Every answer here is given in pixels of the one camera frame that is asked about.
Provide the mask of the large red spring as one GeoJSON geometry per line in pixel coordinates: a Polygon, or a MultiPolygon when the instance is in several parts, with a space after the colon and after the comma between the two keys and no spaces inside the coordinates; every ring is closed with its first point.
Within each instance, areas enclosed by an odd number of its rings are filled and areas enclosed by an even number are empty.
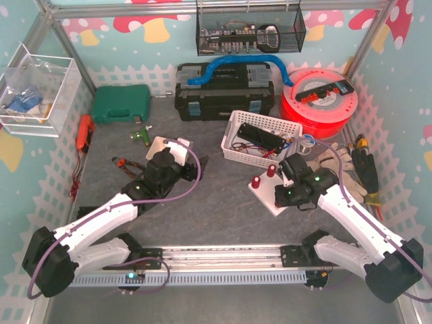
{"type": "Polygon", "coordinates": [[[275,175],[276,166],[274,164],[270,164],[267,169],[267,177],[272,178],[275,175]]]}

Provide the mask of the white peg board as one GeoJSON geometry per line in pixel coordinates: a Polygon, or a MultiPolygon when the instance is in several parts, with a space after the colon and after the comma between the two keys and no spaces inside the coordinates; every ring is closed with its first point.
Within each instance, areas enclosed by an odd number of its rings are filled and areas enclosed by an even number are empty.
{"type": "Polygon", "coordinates": [[[284,181],[278,175],[269,178],[267,173],[264,172],[259,176],[254,176],[252,181],[248,184],[248,188],[262,202],[262,204],[266,206],[270,213],[274,217],[277,217],[287,209],[287,207],[277,206],[275,201],[275,187],[283,184],[284,181]],[[259,186],[258,188],[253,188],[252,183],[257,178],[260,179],[259,186]]]}

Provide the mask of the orange black pliers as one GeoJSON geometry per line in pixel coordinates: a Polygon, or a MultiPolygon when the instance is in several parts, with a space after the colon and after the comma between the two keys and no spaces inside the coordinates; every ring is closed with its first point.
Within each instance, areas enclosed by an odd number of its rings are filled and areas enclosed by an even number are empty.
{"type": "Polygon", "coordinates": [[[136,178],[146,170],[144,165],[125,158],[113,157],[111,161],[130,178],[136,178]]]}

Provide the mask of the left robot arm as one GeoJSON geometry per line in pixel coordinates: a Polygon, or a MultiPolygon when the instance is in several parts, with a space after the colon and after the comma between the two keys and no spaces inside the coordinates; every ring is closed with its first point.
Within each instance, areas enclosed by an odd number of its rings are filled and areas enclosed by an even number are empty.
{"type": "Polygon", "coordinates": [[[115,228],[143,215],[155,205],[171,200],[169,193],[179,180],[197,186],[209,161],[197,157],[188,145],[165,139],[165,148],[153,154],[138,174],[111,200],[87,215],[54,230],[36,230],[22,261],[30,276],[28,298],[54,297],[82,274],[99,269],[128,269],[128,279],[144,279],[148,269],[167,263],[160,248],[143,248],[130,234],[108,242],[97,241],[115,228]]]}

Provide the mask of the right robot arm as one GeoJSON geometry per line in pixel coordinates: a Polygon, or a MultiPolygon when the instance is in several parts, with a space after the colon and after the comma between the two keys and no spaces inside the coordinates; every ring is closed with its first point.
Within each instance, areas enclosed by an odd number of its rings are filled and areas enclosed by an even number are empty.
{"type": "Polygon", "coordinates": [[[301,261],[336,264],[364,279],[370,291],[386,303],[424,277],[423,246],[379,223],[340,185],[334,171],[313,171],[298,153],[279,162],[279,169],[283,179],[292,184],[275,186],[276,207],[312,204],[330,214],[360,244],[355,247],[318,229],[302,240],[297,254],[301,261]]]}

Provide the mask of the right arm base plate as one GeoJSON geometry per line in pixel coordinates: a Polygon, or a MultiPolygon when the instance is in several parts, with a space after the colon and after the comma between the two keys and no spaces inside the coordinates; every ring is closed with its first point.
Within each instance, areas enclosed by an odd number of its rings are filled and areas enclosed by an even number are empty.
{"type": "Polygon", "coordinates": [[[309,267],[313,265],[311,250],[305,246],[287,245],[280,248],[282,267],[309,267]]]}

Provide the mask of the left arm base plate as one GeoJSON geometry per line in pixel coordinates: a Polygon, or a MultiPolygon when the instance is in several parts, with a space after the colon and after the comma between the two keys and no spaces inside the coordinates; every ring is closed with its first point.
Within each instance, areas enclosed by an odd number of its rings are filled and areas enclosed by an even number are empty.
{"type": "Polygon", "coordinates": [[[136,263],[133,268],[137,271],[160,270],[162,265],[159,259],[163,258],[162,248],[143,248],[137,256],[138,259],[146,258],[136,263]]]}

